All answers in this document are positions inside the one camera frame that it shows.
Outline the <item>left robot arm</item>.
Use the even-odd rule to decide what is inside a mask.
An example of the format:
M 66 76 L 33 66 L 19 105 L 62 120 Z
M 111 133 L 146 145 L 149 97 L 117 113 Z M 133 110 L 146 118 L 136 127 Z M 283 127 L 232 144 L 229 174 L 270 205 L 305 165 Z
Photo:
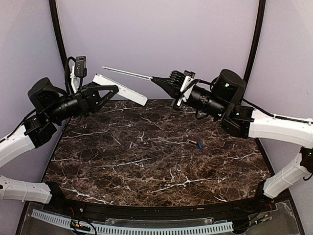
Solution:
M 0 141 L 0 165 L 4 166 L 18 156 L 49 142 L 63 120 L 89 116 L 98 112 L 115 94 L 118 86 L 88 83 L 68 94 L 52 85 L 49 78 L 40 79 L 28 91 L 35 107 L 20 124 Z M 2 200 L 33 201 L 50 206 L 58 213 L 66 213 L 69 203 L 57 183 L 32 183 L 0 177 Z

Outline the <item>white remote control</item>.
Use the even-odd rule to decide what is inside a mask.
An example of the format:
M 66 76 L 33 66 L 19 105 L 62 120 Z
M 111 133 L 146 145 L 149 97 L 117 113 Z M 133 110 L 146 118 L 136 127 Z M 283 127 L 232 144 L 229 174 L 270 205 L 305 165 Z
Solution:
M 124 85 L 122 85 L 121 83 L 118 83 L 106 76 L 103 76 L 101 74 L 96 74 L 92 80 L 94 83 L 98 84 L 98 85 L 102 85 L 102 86 L 113 86 L 116 85 L 118 87 L 118 95 L 129 99 L 141 106 L 145 106 L 148 98 Z

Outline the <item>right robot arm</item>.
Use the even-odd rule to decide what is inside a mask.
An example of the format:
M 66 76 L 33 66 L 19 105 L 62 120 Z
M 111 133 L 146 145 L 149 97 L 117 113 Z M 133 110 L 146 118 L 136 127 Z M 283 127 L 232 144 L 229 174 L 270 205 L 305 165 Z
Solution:
M 268 198 L 277 197 L 300 179 L 310 179 L 313 174 L 313 120 L 271 114 L 248 102 L 241 105 L 246 82 L 235 72 L 223 69 L 209 82 L 209 90 L 198 86 L 205 83 L 196 79 L 195 73 L 174 70 L 168 78 L 152 77 L 173 98 L 172 107 L 181 109 L 186 104 L 219 121 L 231 136 L 238 138 L 264 138 L 299 145 L 295 158 L 278 173 L 258 186 L 256 197 L 250 200 L 250 209 L 261 212 L 268 205 Z

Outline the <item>white remote battery cover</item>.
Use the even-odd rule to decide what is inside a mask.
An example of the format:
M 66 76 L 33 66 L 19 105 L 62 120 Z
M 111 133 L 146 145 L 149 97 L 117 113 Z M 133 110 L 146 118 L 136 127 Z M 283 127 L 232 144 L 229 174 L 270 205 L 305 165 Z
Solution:
M 119 70 L 119 69 L 114 69 L 114 68 L 105 67 L 105 66 L 103 66 L 102 68 L 107 70 L 107 71 L 119 73 L 119 74 L 126 75 L 126 76 L 136 77 L 136 78 L 143 79 L 143 80 L 152 80 L 153 79 L 151 76 L 146 76 L 146 75 L 142 75 L 142 74 L 138 74 L 138 73 L 134 73 L 134 72 L 130 72 L 130 71 Z

